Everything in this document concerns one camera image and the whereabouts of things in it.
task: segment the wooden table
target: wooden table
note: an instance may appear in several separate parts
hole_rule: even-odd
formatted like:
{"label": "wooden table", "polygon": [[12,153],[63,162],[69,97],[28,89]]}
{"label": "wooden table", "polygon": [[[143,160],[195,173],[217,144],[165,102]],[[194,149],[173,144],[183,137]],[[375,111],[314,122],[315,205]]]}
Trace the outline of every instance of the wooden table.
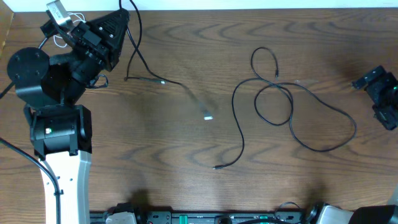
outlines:
{"label": "wooden table", "polygon": [[[87,12],[87,19],[105,15]],[[141,51],[157,74],[186,84],[215,119],[204,121],[197,105],[179,86],[129,80],[133,51],[126,38],[109,87],[87,91],[79,100],[92,112],[93,165],[90,209],[119,202],[171,206],[174,210],[273,210],[285,201],[306,207],[324,200],[344,209],[382,205],[398,182],[397,131],[373,118],[372,101],[350,87],[377,65],[398,75],[398,9],[313,9],[253,11],[144,11]],[[0,61],[0,89],[8,85],[9,57],[36,47],[45,13],[17,13]],[[130,22],[137,39],[138,26]],[[249,58],[270,47],[280,65],[280,81],[299,82],[321,99],[348,112],[357,137],[329,153],[315,153],[293,140],[289,127],[273,127],[253,107],[263,83],[248,83],[236,95],[236,113],[246,139],[242,158],[232,167],[241,137],[231,111],[234,87],[254,77]],[[69,52],[50,40],[49,55]],[[255,67],[274,80],[274,62],[259,52]],[[148,76],[135,58],[131,75]],[[302,90],[292,89],[294,128],[305,143],[322,148],[353,132],[346,117],[325,108]],[[29,154],[24,102],[14,89],[0,107],[0,136]],[[286,98],[269,90],[259,109],[273,121],[289,114]],[[1,146],[0,222],[43,223],[44,190],[40,172]]]}

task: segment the black mount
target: black mount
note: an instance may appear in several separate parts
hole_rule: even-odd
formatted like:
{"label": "black mount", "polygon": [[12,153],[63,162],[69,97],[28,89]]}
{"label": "black mount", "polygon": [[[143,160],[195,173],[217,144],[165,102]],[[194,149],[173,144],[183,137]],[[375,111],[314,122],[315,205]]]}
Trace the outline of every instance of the black mount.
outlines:
{"label": "black mount", "polygon": [[357,90],[365,87],[374,102],[374,117],[387,130],[398,126],[398,81],[391,72],[387,73],[380,65],[353,82],[352,86]]}
{"label": "black mount", "polygon": [[[118,64],[129,22],[128,11],[120,9],[80,22],[68,33],[47,14],[50,20],[41,27],[46,38],[60,34],[72,51],[50,57],[28,47],[16,52],[7,66],[17,96],[27,103],[24,113],[30,140],[42,160],[55,152],[91,153],[91,112],[75,103],[86,88],[108,86],[108,79],[99,73],[103,69],[110,72]],[[99,77],[105,77],[106,83],[95,86]]]}

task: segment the wooden surface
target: wooden surface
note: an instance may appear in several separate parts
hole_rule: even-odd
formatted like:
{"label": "wooden surface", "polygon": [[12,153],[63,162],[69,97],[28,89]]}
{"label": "wooden surface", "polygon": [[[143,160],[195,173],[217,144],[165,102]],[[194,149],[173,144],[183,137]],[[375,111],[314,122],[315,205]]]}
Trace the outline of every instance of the wooden surface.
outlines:
{"label": "wooden surface", "polygon": [[[105,12],[85,13],[94,19]],[[137,38],[132,13],[130,27]],[[9,57],[42,40],[44,13],[18,13],[0,61],[0,89],[8,85]],[[124,42],[109,88],[87,91],[79,104],[92,112],[93,165],[90,209],[106,210],[128,200],[174,210],[273,210],[285,201],[306,207],[316,200],[353,210],[382,205],[398,182],[397,131],[373,118],[372,101],[350,82],[383,65],[398,75],[397,9],[160,11],[142,12],[141,51],[151,69],[185,83],[212,111],[204,121],[185,92],[171,84],[123,81],[133,47]],[[231,112],[234,87],[254,75],[252,51],[265,45],[279,58],[280,80],[309,87],[321,99],[348,112],[358,135],[347,146],[314,153],[295,142],[288,126],[262,122],[253,99],[263,83],[238,90],[236,112],[246,149],[234,166],[241,138]],[[48,54],[57,48],[52,40]],[[273,80],[274,62],[261,52],[255,66]],[[131,75],[149,76],[138,58]],[[294,128],[313,147],[343,141],[353,132],[344,116],[293,90]],[[12,90],[0,107],[0,136],[33,154],[24,102]],[[259,98],[264,116],[282,121],[288,102],[274,90]],[[0,222],[42,223],[44,191],[38,168],[1,146]]]}
{"label": "wooden surface", "polygon": [[14,12],[8,8],[4,1],[0,1],[0,57],[2,48],[6,44],[7,35],[11,26],[12,17]]}

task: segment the cable connector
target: cable connector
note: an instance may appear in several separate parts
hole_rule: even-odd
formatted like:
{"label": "cable connector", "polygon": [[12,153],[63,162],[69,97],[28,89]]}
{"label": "cable connector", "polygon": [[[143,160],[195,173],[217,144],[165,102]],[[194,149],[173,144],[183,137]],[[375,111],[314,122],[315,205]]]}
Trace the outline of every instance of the cable connector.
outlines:
{"label": "cable connector", "polygon": [[225,167],[224,165],[217,165],[217,166],[214,166],[213,169],[222,169],[224,167]]}

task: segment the electronic component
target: electronic component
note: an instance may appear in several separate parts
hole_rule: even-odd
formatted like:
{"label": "electronic component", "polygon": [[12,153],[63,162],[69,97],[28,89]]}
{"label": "electronic component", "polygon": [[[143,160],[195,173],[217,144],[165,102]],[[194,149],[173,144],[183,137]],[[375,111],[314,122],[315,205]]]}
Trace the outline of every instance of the electronic component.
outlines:
{"label": "electronic component", "polygon": [[398,82],[391,72],[386,72],[383,66],[377,66],[359,80],[352,83],[353,88],[364,90],[374,102],[372,109],[377,118],[387,130],[393,130],[398,125]]}

